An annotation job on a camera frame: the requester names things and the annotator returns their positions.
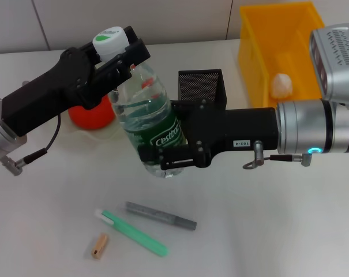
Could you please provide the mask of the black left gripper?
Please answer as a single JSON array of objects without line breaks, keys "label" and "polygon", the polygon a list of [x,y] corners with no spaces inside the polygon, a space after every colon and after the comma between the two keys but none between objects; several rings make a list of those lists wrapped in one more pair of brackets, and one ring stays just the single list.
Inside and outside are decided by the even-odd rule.
[{"label": "black left gripper", "polygon": [[3,122],[23,136],[71,107],[96,107],[107,93],[101,88],[103,69],[86,52],[65,50],[49,71],[3,98]]}]

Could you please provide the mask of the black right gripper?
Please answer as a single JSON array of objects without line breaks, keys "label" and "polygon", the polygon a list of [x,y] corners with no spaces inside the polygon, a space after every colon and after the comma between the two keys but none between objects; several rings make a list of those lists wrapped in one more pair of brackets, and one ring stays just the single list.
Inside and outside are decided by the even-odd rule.
[{"label": "black right gripper", "polygon": [[198,100],[171,100],[171,107],[176,115],[189,115],[188,144],[164,148],[141,145],[138,155],[146,164],[159,165],[162,170],[208,167],[217,154],[253,151],[257,141],[264,150],[277,148],[274,108],[226,110]]}]

